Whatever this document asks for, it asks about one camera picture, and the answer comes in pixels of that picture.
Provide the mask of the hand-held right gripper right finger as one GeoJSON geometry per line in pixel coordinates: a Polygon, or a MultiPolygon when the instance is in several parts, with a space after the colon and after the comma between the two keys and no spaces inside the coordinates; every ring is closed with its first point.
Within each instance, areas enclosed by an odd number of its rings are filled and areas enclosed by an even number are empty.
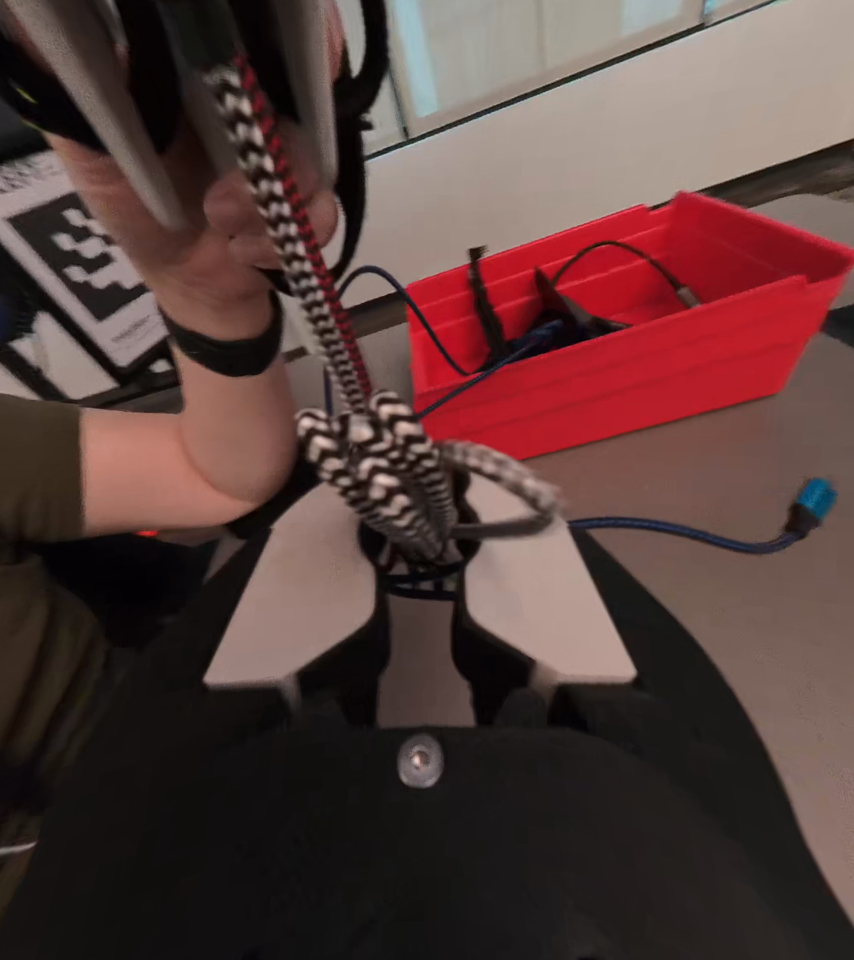
{"type": "Polygon", "coordinates": [[[637,668],[567,523],[467,548],[452,656],[473,718],[491,724],[516,690],[548,708],[569,689],[627,690],[637,668]]]}

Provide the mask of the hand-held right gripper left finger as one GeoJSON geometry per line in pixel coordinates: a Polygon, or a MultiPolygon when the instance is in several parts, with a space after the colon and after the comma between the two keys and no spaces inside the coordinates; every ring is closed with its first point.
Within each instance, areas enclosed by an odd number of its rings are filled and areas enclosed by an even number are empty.
{"type": "Polygon", "coordinates": [[[203,682],[210,690],[271,690],[291,713],[334,701],[348,723],[372,727],[389,634],[360,519],[318,486],[277,519],[203,682]]]}

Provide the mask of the person in olive shirt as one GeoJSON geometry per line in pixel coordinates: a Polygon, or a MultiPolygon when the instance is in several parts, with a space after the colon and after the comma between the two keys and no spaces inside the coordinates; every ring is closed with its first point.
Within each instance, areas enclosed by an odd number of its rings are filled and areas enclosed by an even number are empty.
{"type": "Polygon", "coordinates": [[[85,530],[73,404],[0,393],[0,762],[58,786],[102,713],[104,632],[40,555],[85,530]]]}

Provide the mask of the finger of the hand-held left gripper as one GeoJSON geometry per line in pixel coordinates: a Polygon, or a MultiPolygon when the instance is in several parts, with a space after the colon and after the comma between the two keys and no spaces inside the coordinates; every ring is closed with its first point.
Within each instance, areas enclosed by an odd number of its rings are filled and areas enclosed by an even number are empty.
{"type": "Polygon", "coordinates": [[[320,180],[333,183],[338,156],[325,2],[282,1],[280,37],[297,123],[310,144],[320,180]]]}
{"type": "Polygon", "coordinates": [[[182,230],[180,198],[154,149],[127,88],[121,42],[127,39],[117,2],[5,1],[17,25],[66,90],[139,200],[165,229],[182,230]]]}

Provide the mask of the person's left hand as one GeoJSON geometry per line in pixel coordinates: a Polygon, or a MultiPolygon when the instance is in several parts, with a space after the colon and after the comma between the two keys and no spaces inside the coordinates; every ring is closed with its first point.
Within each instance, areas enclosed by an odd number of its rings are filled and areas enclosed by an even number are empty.
{"type": "Polygon", "coordinates": [[[187,121],[161,157],[187,218],[179,230],[152,217],[108,154],[50,133],[45,139],[169,318],[218,340],[266,330],[273,311],[261,270],[278,270],[279,259],[241,172],[217,178],[187,121]]]}

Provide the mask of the black wristband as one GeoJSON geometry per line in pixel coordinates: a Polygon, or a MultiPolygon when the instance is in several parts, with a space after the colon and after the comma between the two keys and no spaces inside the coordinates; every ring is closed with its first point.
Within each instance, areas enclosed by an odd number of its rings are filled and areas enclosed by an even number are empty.
{"type": "Polygon", "coordinates": [[[258,336],[218,340],[185,328],[159,309],[169,341],[194,364],[226,378],[252,378],[266,372],[281,354],[284,308],[275,291],[269,293],[270,324],[258,336]]]}

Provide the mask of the red plastic bin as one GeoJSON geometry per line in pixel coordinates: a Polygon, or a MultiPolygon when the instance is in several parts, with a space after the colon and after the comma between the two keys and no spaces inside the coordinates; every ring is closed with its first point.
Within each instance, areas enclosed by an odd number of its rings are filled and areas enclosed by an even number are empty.
{"type": "Polygon", "coordinates": [[[854,247],[678,193],[479,262],[513,344],[542,307],[541,268],[592,314],[630,325],[468,381],[408,311],[414,409],[435,440],[529,459],[773,396],[854,270],[854,247]]]}

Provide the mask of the person's left forearm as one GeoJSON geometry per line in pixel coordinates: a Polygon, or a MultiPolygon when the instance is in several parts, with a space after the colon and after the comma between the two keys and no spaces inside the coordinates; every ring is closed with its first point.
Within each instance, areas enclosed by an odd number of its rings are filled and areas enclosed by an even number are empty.
{"type": "Polygon", "coordinates": [[[228,376],[171,348],[177,414],[84,409],[80,474],[86,536],[234,522],[263,506],[297,458],[295,403],[281,355],[228,376]]]}

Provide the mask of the black framed marker sign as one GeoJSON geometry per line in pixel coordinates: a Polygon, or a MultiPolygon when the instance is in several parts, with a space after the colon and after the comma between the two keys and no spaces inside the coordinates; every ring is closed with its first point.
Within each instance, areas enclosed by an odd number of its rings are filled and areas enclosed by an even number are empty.
{"type": "Polygon", "coordinates": [[[154,295],[52,150],[0,163],[0,248],[116,383],[138,377],[164,350],[154,295]]]}

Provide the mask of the black red-bin divider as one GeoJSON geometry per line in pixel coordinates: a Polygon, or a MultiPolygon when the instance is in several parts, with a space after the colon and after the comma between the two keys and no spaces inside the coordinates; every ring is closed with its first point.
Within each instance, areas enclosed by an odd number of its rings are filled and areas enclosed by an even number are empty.
{"type": "Polygon", "coordinates": [[[561,320],[569,337],[577,341],[595,340],[630,329],[629,324],[592,314],[568,295],[561,294],[543,269],[534,270],[533,280],[540,298],[542,313],[561,320]]]}

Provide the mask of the white framed window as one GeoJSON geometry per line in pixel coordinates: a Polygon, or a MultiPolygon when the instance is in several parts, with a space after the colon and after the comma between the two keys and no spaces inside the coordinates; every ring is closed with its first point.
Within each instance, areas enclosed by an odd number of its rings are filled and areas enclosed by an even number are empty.
{"type": "Polygon", "coordinates": [[[749,1],[388,2],[403,138],[761,6],[749,1]]]}

